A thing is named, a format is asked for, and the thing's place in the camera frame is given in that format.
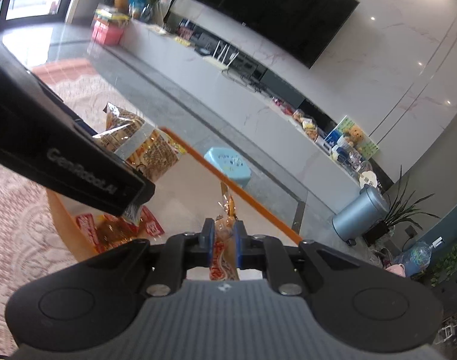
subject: trash can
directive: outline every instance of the trash can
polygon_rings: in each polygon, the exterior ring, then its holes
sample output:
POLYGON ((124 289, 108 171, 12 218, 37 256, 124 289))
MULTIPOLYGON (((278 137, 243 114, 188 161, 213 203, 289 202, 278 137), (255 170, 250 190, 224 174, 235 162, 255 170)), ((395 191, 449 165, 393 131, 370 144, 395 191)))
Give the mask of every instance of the trash can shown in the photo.
POLYGON ((360 195, 332 219, 338 236, 350 246, 355 238, 368 231, 379 220, 385 218, 390 206, 378 190, 365 185, 360 195))

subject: gray gripper base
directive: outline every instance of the gray gripper base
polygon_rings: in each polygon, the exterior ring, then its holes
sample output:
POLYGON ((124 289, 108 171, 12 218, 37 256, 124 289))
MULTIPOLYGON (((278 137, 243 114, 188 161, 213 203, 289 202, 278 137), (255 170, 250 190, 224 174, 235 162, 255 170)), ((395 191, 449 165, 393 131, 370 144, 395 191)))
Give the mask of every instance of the gray gripper base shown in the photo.
POLYGON ((147 300, 132 325, 103 345, 71 353, 44 352, 22 345, 11 359, 440 360, 442 357, 428 345, 398 354, 373 354, 349 347, 318 325, 303 299, 273 292, 266 280, 185 280, 174 295, 147 300))

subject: bottle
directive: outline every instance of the bottle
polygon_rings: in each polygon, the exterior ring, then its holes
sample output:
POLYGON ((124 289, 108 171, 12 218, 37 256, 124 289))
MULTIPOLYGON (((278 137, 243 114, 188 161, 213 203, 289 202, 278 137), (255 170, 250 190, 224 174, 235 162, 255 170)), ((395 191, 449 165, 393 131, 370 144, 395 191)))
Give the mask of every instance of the bottle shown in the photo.
POLYGON ((443 243, 442 237, 438 237, 431 245, 420 241, 409 250, 394 258, 394 264, 403 264, 405 276, 408 278, 420 271, 423 271, 430 264, 432 250, 443 243))

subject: gray tile floor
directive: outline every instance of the gray tile floor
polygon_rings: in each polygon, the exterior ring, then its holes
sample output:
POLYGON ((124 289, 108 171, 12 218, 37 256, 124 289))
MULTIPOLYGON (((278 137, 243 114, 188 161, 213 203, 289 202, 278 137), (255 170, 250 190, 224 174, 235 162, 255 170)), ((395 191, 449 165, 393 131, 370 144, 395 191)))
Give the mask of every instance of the gray tile floor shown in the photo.
POLYGON ((63 24, 17 28, 0 40, 26 66, 85 57, 125 98, 160 126, 180 135, 201 154, 213 146, 232 147, 247 161, 252 177, 245 190, 304 238, 346 254, 373 260, 359 242, 349 248, 334 232, 333 213, 299 181, 196 98, 121 47, 90 42, 86 27, 63 24))

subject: wall-mounted flat screen tv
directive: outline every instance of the wall-mounted flat screen tv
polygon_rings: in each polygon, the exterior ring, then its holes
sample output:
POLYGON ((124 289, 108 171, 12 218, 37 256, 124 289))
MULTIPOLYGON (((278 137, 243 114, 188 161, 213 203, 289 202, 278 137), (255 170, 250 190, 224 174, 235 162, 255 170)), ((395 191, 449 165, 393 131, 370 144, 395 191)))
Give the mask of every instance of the wall-mounted flat screen tv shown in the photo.
POLYGON ((239 21, 311 67, 357 0, 197 0, 239 21))

